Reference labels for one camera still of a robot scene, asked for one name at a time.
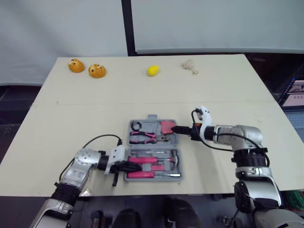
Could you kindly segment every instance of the yellow lemon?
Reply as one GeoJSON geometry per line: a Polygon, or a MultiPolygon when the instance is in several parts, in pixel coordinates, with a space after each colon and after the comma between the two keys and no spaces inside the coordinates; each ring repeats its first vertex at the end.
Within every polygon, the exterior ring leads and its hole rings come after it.
{"type": "Polygon", "coordinates": [[[159,70],[160,70],[160,68],[158,67],[158,65],[153,65],[148,68],[147,73],[149,76],[155,76],[159,70]]]}

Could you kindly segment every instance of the pliers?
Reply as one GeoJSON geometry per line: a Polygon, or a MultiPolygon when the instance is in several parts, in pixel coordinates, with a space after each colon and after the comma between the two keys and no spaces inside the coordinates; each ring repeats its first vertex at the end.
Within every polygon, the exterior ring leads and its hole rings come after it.
{"type": "Polygon", "coordinates": [[[167,142],[169,138],[162,135],[156,135],[155,133],[148,133],[148,132],[130,132],[130,135],[144,135],[150,137],[145,141],[137,141],[137,140],[130,140],[130,144],[148,144],[148,143],[157,143],[157,141],[167,142]]]}

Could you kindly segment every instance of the pink screwdriver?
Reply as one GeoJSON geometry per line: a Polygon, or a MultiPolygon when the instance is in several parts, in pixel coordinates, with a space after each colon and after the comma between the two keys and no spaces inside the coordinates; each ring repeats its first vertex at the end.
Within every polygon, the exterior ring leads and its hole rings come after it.
{"type": "Polygon", "coordinates": [[[154,173],[154,172],[144,172],[144,171],[138,171],[138,172],[130,172],[128,173],[128,178],[154,178],[155,176],[166,176],[166,177],[180,177],[180,173],[154,173]]]}
{"type": "Polygon", "coordinates": [[[155,158],[155,157],[129,158],[129,162],[134,162],[137,164],[157,163],[162,161],[175,162],[173,158],[155,158]]]}

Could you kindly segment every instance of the black wire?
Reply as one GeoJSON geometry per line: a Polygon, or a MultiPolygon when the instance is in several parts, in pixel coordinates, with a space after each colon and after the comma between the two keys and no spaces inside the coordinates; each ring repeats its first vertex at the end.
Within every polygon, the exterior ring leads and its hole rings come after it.
{"type": "Polygon", "coordinates": [[[233,133],[222,133],[222,134],[216,134],[216,135],[217,135],[217,136],[230,135],[230,136],[235,136],[235,137],[238,137],[238,138],[242,138],[242,139],[247,140],[248,142],[251,142],[251,143],[254,144],[254,146],[255,146],[256,148],[258,148],[258,149],[261,151],[261,153],[264,155],[264,157],[266,158],[266,161],[267,161],[267,167],[269,167],[269,165],[270,165],[270,160],[269,160],[267,154],[266,154],[266,153],[263,151],[263,149],[262,149],[261,147],[259,147],[259,145],[256,144],[253,140],[251,140],[251,139],[249,139],[249,138],[247,138],[247,137],[245,137],[245,136],[242,136],[242,135],[240,135],[240,134],[233,134],[233,133]]]}
{"type": "MultiPolygon", "coordinates": [[[[119,138],[119,137],[118,137],[117,135],[115,135],[115,134],[102,134],[102,135],[99,135],[99,136],[97,136],[97,137],[91,139],[90,141],[88,141],[82,148],[85,148],[88,144],[90,144],[90,143],[91,143],[92,141],[94,141],[95,139],[98,139],[98,138],[101,138],[101,137],[104,137],[104,136],[116,137],[116,138],[118,139],[117,146],[123,144],[122,139],[119,138]]],[[[63,173],[67,170],[67,168],[68,168],[70,165],[73,164],[74,160],[75,160],[75,159],[73,158],[73,159],[69,162],[69,164],[62,170],[61,174],[59,175],[59,181],[61,180],[62,175],[63,175],[63,173]]]]}
{"type": "Polygon", "coordinates": [[[95,139],[98,139],[98,138],[104,137],[104,136],[116,137],[116,138],[118,139],[118,144],[119,144],[119,142],[122,142],[122,139],[119,138],[119,137],[118,137],[117,135],[115,135],[115,134],[102,134],[102,135],[99,135],[99,136],[97,136],[97,137],[91,139],[90,141],[88,141],[88,142],[86,143],[86,145],[83,146],[83,148],[85,148],[89,143],[91,143],[91,142],[94,141],[95,139]]]}
{"type": "Polygon", "coordinates": [[[194,129],[195,129],[195,131],[196,131],[196,134],[199,136],[200,141],[201,141],[205,146],[210,147],[210,148],[212,148],[212,149],[214,149],[214,150],[230,151],[230,152],[233,152],[233,150],[222,149],[222,148],[217,148],[217,147],[210,146],[210,145],[208,145],[207,143],[205,143],[205,142],[202,140],[202,138],[200,137],[200,133],[199,133],[198,127],[196,126],[196,123],[195,123],[195,120],[194,120],[194,116],[193,116],[193,113],[194,113],[194,112],[195,112],[195,110],[193,110],[193,111],[191,112],[191,117],[192,117],[194,129]]]}
{"type": "Polygon", "coordinates": [[[237,209],[236,213],[234,214],[234,216],[232,217],[232,220],[229,224],[228,228],[232,228],[234,221],[236,220],[237,216],[238,216],[239,210],[237,209]]]}
{"type": "MultiPolygon", "coordinates": [[[[192,117],[194,129],[195,129],[195,131],[196,131],[196,134],[199,136],[200,141],[201,141],[205,146],[210,147],[210,148],[212,148],[212,149],[221,150],[221,151],[231,151],[231,152],[233,152],[233,150],[221,149],[221,148],[216,148],[216,147],[210,146],[210,145],[208,145],[207,143],[205,143],[205,142],[202,140],[202,138],[200,137],[199,130],[198,130],[197,126],[196,126],[196,123],[195,123],[195,120],[194,120],[194,116],[193,116],[193,113],[194,113],[195,111],[196,111],[196,110],[193,110],[193,111],[191,112],[191,117],[192,117]]],[[[215,135],[217,135],[217,136],[221,136],[221,135],[230,135],[230,136],[239,137],[239,138],[242,138],[242,139],[245,139],[245,140],[249,141],[250,143],[252,143],[256,148],[258,148],[258,149],[261,151],[261,153],[263,154],[263,156],[266,158],[267,167],[269,167],[269,165],[270,165],[270,159],[269,159],[269,157],[268,157],[267,154],[263,151],[263,149],[262,149],[261,147],[259,147],[258,144],[256,144],[253,140],[251,140],[251,139],[249,139],[249,138],[247,138],[247,137],[244,137],[244,136],[242,136],[242,135],[240,135],[240,134],[233,134],[233,133],[222,133],[222,134],[215,134],[215,135]]]]}

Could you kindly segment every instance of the small toy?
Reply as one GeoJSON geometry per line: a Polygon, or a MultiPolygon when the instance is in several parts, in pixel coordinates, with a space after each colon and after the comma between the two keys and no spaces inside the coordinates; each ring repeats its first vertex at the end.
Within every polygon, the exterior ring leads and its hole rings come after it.
{"type": "Polygon", "coordinates": [[[73,71],[74,73],[80,73],[84,71],[85,65],[79,61],[76,58],[73,58],[69,63],[68,63],[68,68],[73,71]]]}
{"type": "Polygon", "coordinates": [[[92,64],[89,67],[89,74],[91,77],[100,78],[105,76],[106,70],[104,66],[101,66],[99,64],[92,64]]]}
{"type": "Polygon", "coordinates": [[[160,68],[158,67],[158,65],[153,65],[148,68],[147,73],[149,76],[155,76],[159,70],[160,68]]]}
{"type": "Polygon", "coordinates": [[[194,62],[191,59],[184,62],[181,66],[186,70],[192,70],[193,75],[197,75],[199,73],[198,70],[194,70],[194,62]]]}

